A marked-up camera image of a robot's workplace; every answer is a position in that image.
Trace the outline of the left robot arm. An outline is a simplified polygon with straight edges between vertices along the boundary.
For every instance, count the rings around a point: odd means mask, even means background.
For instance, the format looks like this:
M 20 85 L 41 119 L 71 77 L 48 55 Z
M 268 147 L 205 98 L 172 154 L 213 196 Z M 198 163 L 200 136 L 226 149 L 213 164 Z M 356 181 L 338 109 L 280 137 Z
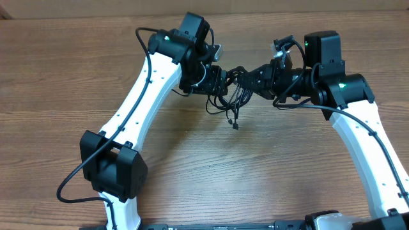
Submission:
M 143 68 L 122 105 L 99 133 L 81 137 L 84 178 L 105 204 L 108 221 L 102 229 L 139 229 L 137 196 L 148 173 L 140 152 L 173 88 L 187 96 L 227 94 L 226 73 L 213 65 L 221 46 L 205 42 L 210 32 L 209 23 L 194 13 L 186 13 L 178 29 L 152 29 Z

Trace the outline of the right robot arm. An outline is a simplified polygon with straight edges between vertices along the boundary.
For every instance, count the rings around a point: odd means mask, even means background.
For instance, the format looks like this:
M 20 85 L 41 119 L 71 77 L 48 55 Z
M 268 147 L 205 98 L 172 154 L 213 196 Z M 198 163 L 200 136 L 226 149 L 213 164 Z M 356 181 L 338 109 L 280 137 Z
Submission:
M 347 75 L 341 39 L 335 31 L 305 35 L 303 67 L 291 66 L 292 36 L 274 41 L 268 64 L 242 74 L 244 89 L 271 100 L 278 109 L 318 109 L 346 145 L 368 200 L 370 219 L 335 210 L 305 217 L 302 229 L 407 229 L 408 174 L 380 121 L 374 94 L 361 74 Z M 292 105 L 286 103 L 293 98 Z

